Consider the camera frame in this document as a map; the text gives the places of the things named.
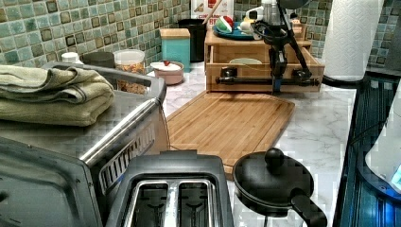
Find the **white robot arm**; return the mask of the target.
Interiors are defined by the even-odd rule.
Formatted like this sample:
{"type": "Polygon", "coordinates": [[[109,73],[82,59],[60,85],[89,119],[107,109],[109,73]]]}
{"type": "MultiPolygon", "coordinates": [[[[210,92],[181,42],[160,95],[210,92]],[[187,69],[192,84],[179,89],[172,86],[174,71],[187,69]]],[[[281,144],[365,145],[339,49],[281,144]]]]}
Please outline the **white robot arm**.
{"type": "Polygon", "coordinates": [[[246,15],[253,19],[251,31],[256,38],[270,46],[270,76],[272,91],[279,92],[282,85],[313,85],[314,80],[308,69],[304,55],[298,46],[292,24],[287,16],[288,9],[299,9],[310,0],[261,0],[261,6],[250,9],[246,15]],[[292,71],[291,79],[285,79],[287,69],[285,45],[289,44],[301,64],[301,69],[292,71]]]}

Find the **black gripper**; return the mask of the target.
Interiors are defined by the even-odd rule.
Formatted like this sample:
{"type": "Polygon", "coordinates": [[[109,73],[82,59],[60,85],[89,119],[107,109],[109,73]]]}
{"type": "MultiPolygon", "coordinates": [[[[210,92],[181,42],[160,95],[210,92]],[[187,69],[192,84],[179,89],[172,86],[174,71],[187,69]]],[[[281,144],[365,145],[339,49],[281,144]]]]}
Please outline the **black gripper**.
{"type": "Polygon", "coordinates": [[[272,80],[272,93],[278,95],[281,92],[281,78],[287,68],[285,48],[282,45],[273,45],[269,51],[272,80]]]}

